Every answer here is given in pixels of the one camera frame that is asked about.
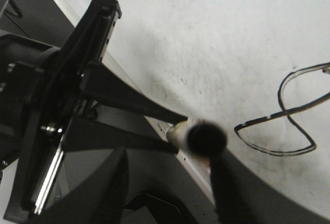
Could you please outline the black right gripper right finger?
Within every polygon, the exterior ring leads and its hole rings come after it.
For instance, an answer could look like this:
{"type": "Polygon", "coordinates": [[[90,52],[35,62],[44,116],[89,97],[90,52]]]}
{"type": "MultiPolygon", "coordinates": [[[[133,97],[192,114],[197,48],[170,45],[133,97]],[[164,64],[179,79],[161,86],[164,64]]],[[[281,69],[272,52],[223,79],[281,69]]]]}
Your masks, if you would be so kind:
{"type": "Polygon", "coordinates": [[[220,156],[210,159],[210,182],[219,223],[259,223],[220,156]]]}

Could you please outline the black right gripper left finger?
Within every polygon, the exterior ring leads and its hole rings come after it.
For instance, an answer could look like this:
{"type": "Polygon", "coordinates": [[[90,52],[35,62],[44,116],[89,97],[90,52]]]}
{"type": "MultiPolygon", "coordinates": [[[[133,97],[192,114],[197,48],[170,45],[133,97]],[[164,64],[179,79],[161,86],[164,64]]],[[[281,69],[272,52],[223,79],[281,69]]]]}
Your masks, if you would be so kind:
{"type": "Polygon", "coordinates": [[[120,223],[128,185],[127,152],[115,149],[72,192],[28,223],[120,223]]]}

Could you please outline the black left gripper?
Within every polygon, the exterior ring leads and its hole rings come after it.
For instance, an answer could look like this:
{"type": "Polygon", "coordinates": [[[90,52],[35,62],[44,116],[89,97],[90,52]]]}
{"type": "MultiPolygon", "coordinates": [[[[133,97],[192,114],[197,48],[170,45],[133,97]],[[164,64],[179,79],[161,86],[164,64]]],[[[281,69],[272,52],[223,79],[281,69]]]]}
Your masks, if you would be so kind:
{"type": "MultiPolygon", "coordinates": [[[[44,162],[60,142],[58,130],[84,100],[80,89],[106,106],[171,124],[188,120],[150,100],[100,63],[120,17],[118,1],[92,0],[62,47],[4,32],[4,161],[18,164],[4,206],[5,220],[26,221],[31,215],[44,162]]],[[[178,153],[161,139],[81,117],[70,121],[62,147],[67,152],[124,148],[178,153]]]]}

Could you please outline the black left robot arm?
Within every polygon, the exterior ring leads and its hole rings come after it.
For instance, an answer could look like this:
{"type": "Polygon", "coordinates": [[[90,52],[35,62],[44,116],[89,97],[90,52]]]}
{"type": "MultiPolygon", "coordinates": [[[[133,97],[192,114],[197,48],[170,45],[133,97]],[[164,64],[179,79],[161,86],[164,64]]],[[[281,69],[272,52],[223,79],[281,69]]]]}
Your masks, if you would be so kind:
{"type": "Polygon", "coordinates": [[[121,17],[116,0],[92,0],[62,47],[1,32],[1,162],[18,166],[4,218],[16,223],[119,223],[127,150],[176,154],[168,142],[89,119],[94,102],[177,124],[186,117],[148,99],[102,62],[121,17]],[[68,152],[110,150],[76,189],[46,209],[68,152]]]}

